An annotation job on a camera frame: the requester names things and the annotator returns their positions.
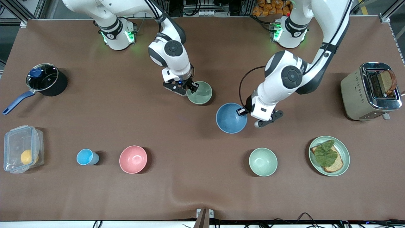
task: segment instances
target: brown tablecloth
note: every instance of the brown tablecloth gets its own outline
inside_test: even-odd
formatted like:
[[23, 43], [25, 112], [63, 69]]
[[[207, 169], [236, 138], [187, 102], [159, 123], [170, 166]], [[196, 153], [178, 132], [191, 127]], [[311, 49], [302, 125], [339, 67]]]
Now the brown tablecloth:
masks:
[[[45, 164], [24, 174], [0, 172], [0, 219], [183, 219], [211, 208], [219, 219], [404, 218], [405, 110], [354, 122], [345, 117], [340, 81], [362, 63], [389, 64], [405, 86], [404, 66], [389, 25], [377, 17], [352, 17], [350, 28], [319, 88], [293, 94], [277, 105], [284, 117], [234, 135], [215, 123], [217, 109], [239, 102], [241, 77], [264, 65], [279, 45], [249, 18], [182, 18], [185, 47], [195, 80], [208, 82], [214, 97], [192, 104], [162, 86], [162, 68], [148, 57], [157, 25], [146, 20], [136, 45], [114, 51], [103, 44], [92, 21], [32, 21], [20, 29], [0, 83], [0, 107], [25, 92], [31, 67], [50, 62], [69, 78], [56, 97], [41, 94], [0, 116], [0, 135], [20, 125], [41, 129]], [[315, 21], [303, 43], [291, 51], [307, 62], [322, 41]], [[263, 81], [263, 70], [249, 75], [244, 99]], [[339, 177], [316, 172], [309, 143], [322, 135], [349, 149], [350, 167]], [[145, 148], [142, 174], [126, 174], [118, 164], [129, 145]], [[256, 177], [249, 153], [274, 151], [278, 168]], [[80, 166], [76, 154], [100, 154], [96, 166]]]

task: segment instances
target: toaster slot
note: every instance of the toaster slot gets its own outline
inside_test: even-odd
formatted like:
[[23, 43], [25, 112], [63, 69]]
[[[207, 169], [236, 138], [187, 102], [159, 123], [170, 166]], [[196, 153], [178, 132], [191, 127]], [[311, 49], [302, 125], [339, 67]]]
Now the toaster slot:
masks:
[[374, 99], [397, 99], [395, 92], [387, 95], [385, 91], [383, 91], [382, 85], [380, 85], [380, 82], [378, 80], [378, 74], [382, 71], [384, 71], [384, 69], [372, 69], [366, 71], [368, 83], [370, 85]]

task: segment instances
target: bread slice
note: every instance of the bread slice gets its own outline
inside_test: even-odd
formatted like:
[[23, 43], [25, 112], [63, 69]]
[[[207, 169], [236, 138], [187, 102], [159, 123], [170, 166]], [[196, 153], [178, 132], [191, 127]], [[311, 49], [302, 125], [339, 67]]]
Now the bread slice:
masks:
[[[315, 147], [312, 147], [312, 148], [311, 148], [311, 151], [312, 151], [313, 154], [315, 154], [315, 149], [316, 149], [317, 147], [318, 147], [318, 146], [315, 146]], [[337, 158], [336, 158], [336, 160], [335, 160], [335, 163], [333, 163], [332, 166], [330, 166], [330, 167], [323, 167], [323, 166], [322, 166], [322, 168], [324, 169], [325, 172], [336, 172], [336, 171], [339, 171], [339, 170], [343, 167], [343, 160], [342, 160], [342, 157], [340, 156], [339, 152], [336, 150], [335, 146], [332, 146], [331, 149], [332, 149], [333, 151], [336, 151], [336, 153], [337, 153]]]
[[383, 92], [390, 95], [396, 88], [396, 77], [394, 72], [386, 70], [381, 72], [377, 77]]

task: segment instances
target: cable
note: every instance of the cable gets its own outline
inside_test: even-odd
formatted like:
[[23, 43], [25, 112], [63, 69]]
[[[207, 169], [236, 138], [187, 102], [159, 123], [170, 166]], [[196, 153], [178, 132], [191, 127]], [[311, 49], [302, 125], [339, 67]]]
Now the cable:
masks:
[[301, 219], [301, 217], [302, 217], [303, 215], [307, 215], [307, 216], [318, 226], [318, 224], [315, 222], [315, 220], [314, 220], [308, 213], [306, 213], [306, 212], [301, 213], [300, 216], [298, 216], [298, 219], [297, 219], [296, 224], [300, 221], [300, 219]]
[[[286, 222], [288, 224], [293, 224], [292, 222], [287, 222], [286, 220], [283, 220], [283, 219], [280, 219], [280, 218], [273, 219], [273, 221], [283, 221], [283, 222]], [[271, 226], [267, 226], [267, 227], [272, 228], [275, 224], [276, 224], [276, 222], [273, 223]]]
[[183, 12], [183, 14], [186, 15], [186, 16], [194, 16], [194, 15], [196, 15], [196, 14], [200, 11], [200, 9], [201, 9], [201, 0], [198, 0], [198, 1], [196, 2], [196, 8], [194, 9], [194, 12], [193, 12], [193, 13], [191, 13], [191, 14], [186, 14], [185, 12]]
[[[95, 228], [95, 227], [96, 227], [97, 222], [98, 222], [98, 220], [94, 221], [93, 228]], [[100, 227], [101, 227], [101, 225], [102, 225], [102, 220], [100, 220], [100, 224], [98, 225], [98, 227], [97, 227], [97, 228], [100, 228]]]
[[142, 19], [141, 25], [140, 25], [139, 28], [135, 31], [135, 33], [138, 33], [138, 31], [141, 30], [142, 25], [143, 25], [143, 22], [145, 21], [145, 18], [146, 18], [146, 13], [145, 13], [145, 16], [144, 16], [143, 19]]
[[260, 68], [265, 68], [265, 67], [266, 67], [266, 66], [261, 66], [261, 67], [255, 67], [255, 68], [251, 69], [250, 71], [248, 71], [248, 72], [243, 76], [243, 78], [241, 79], [241, 82], [239, 83], [239, 100], [241, 101], [242, 107], [243, 107], [248, 113], [250, 113], [250, 111], [246, 109], [245, 105], [244, 105], [243, 102], [242, 102], [242, 96], [241, 96], [242, 82], [243, 82], [243, 80], [245, 79], [245, 77], [246, 77], [250, 72], [252, 72], [252, 71], [254, 71], [254, 70], [257, 70], [257, 69], [260, 69]]
[[239, 13], [241, 10], [242, 10], [242, 9], [240, 9], [240, 10], [238, 10], [238, 11], [236, 11], [236, 12], [230, 12], [230, 11], [228, 11], [228, 13], [226, 14], [226, 16], [228, 16], [230, 13]]
[[155, 16], [155, 18], [158, 19], [158, 16], [156, 15], [156, 12], [153, 11], [151, 5], [149, 4], [149, 1], [148, 1], [148, 0], [144, 0], [144, 1], [145, 1], [145, 3], [149, 6], [149, 9], [151, 9], [151, 11], [152, 11], [153, 15]]
[[365, 0], [362, 0], [361, 2], [359, 2], [355, 7], [352, 8], [352, 10], [350, 11], [350, 14], [352, 14], [354, 11], [357, 11], [358, 9], [356, 9], [358, 6], [360, 6]]
[[266, 27], [263, 25], [263, 24], [270, 25], [271, 22], [261, 21], [261, 20], [259, 20], [256, 16], [252, 16], [252, 15], [250, 15], [250, 14], [244, 14], [244, 15], [242, 15], [242, 16], [250, 17], [250, 18], [252, 18], [253, 20], [259, 22], [259, 24], [260, 24], [266, 31], [268, 31], [268, 32], [276, 32], [276, 31], [277, 31], [277, 30], [274, 30], [274, 29], [268, 29], [268, 28], [266, 28]]
[[346, 8], [346, 12], [343, 14], [342, 20], [340, 21], [340, 24], [337, 27], [335, 34], [330, 39], [329, 43], [326, 45], [325, 50], [322, 52], [322, 54], [319, 56], [319, 58], [315, 61], [315, 63], [309, 68], [309, 70], [303, 73], [303, 76], [306, 75], [308, 72], [310, 72], [318, 64], [318, 62], [321, 60], [322, 56], [326, 53], [326, 50], [328, 49], [329, 45], [332, 43], [333, 39], [336, 37], [337, 33], [339, 32], [340, 28], [342, 27], [343, 21], [345, 21], [346, 14], [349, 10], [350, 10], [350, 2]]
[[159, 15], [158, 11], [156, 10], [155, 4], [153, 4], [150, 0], [145, 0], [145, 1], [148, 1], [148, 2], [153, 6], [153, 9], [155, 10], [155, 13], [156, 13], [156, 15], [157, 15], [157, 18], [156, 18], [156, 19], [160, 18], [160, 15]]
[[5, 9], [5, 7], [0, 4], [0, 15], [2, 15], [4, 13], [4, 9]]

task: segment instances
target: green bowl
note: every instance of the green bowl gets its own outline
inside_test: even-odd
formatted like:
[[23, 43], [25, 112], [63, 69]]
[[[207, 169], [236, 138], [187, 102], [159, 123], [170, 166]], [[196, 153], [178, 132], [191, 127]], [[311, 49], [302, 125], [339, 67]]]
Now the green bowl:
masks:
[[[315, 159], [315, 155], [311, 151], [312, 147], [318, 146], [329, 140], [335, 141], [334, 146], [335, 146], [337, 152], [340, 154], [340, 157], [342, 158], [342, 161], [343, 161], [343, 167], [336, 172], [325, 172], [324, 169], [322, 168], [322, 166], [320, 164], [318, 164], [318, 162]], [[320, 136], [311, 142], [311, 145], [309, 146], [309, 160], [311, 161], [312, 165], [314, 166], [314, 168], [316, 170], [318, 170], [323, 175], [327, 175], [327, 176], [342, 175], [343, 173], [345, 173], [347, 171], [347, 169], [349, 168], [349, 164], [350, 164], [349, 151], [347, 150], [346, 146], [339, 139], [331, 137], [331, 136]]]
[[259, 176], [270, 176], [277, 169], [277, 157], [267, 148], [257, 148], [249, 156], [249, 166]]
[[207, 103], [212, 97], [211, 86], [203, 81], [195, 82], [199, 85], [196, 92], [191, 93], [191, 90], [187, 90], [188, 99], [197, 105], [203, 105]]

